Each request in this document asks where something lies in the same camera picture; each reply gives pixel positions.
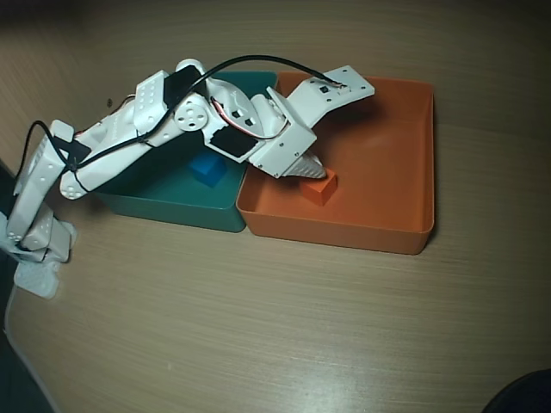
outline blue cube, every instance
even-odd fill
[[[189,163],[195,179],[214,188],[227,171],[226,160],[214,151],[202,151]]]

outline orange tray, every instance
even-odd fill
[[[306,77],[283,72],[288,94]],[[304,198],[297,177],[249,167],[237,206],[251,231],[364,250],[418,254],[434,226],[433,92],[427,83],[368,77],[375,95],[329,113],[313,152],[337,173],[324,206]]]

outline white robotic arm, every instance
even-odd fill
[[[82,132],[55,120],[51,136],[42,140],[16,184],[18,196],[6,228],[12,252],[25,262],[67,261],[76,232],[43,203],[58,177],[61,194],[78,199],[148,151],[186,139],[186,133],[202,133],[208,148],[238,163],[248,161],[274,178],[324,177],[321,162],[308,151],[316,140],[312,127],[327,112],[375,90],[350,66],[320,76],[302,82],[288,98],[268,88],[268,98],[249,99],[187,59],[170,75],[159,71],[148,77],[135,95]]]

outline green bin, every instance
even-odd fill
[[[218,79],[231,82],[249,97],[275,87],[270,71],[229,71]],[[201,133],[182,137],[151,150],[96,194],[114,212],[128,217],[239,232],[245,228],[235,202],[246,163],[225,159],[227,172],[214,188],[197,181],[189,162],[207,148]]]

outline orange block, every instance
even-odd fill
[[[320,207],[332,197],[337,190],[337,175],[325,168],[327,176],[324,179],[304,178],[300,181],[302,196]]]

